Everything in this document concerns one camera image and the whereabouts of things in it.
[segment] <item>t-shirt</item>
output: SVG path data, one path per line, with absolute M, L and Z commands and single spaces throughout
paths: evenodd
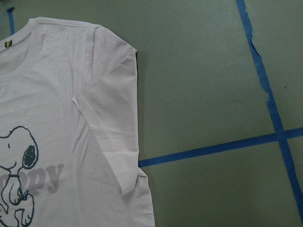
M 44 17 L 0 42 L 0 227 L 154 227 L 136 53 Z

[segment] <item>clothing tag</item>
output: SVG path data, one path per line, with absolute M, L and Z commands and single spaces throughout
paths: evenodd
M 12 40 L 5 42 L 5 47 L 10 47 L 12 45 Z

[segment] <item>crew neckline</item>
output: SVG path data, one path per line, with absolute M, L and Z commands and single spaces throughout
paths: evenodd
M 28 69 L 28 67 L 33 62 L 38 47 L 40 45 L 39 39 L 39 21 L 38 18 L 31 18 L 28 20 L 27 24 L 15 34 L 11 35 L 10 37 L 0 41 L 0 54 L 8 50 L 10 47 L 5 47 L 5 42 L 9 42 L 12 40 L 11 47 L 15 45 L 22 45 L 22 41 L 26 38 L 30 39 L 29 49 L 27 51 L 26 57 L 24 61 L 17 66 L 17 68 L 7 74 L 0 74 L 0 85 L 8 84 L 16 79 L 20 78 Z

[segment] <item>snoopy print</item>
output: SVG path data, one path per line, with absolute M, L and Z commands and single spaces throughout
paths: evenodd
M 1 191 L 0 226 L 27 227 L 34 216 L 34 197 L 21 189 L 19 172 L 31 169 L 38 161 L 38 146 L 24 126 L 0 136 L 0 167 L 7 171 L 8 179 Z

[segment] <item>black ear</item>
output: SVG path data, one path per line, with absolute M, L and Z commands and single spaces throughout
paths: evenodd
M 23 155 L 22 166 L 25 169 L 31 169 L 37 162 L 36 149 L 35 146 L 30 145 L 26 149 Z

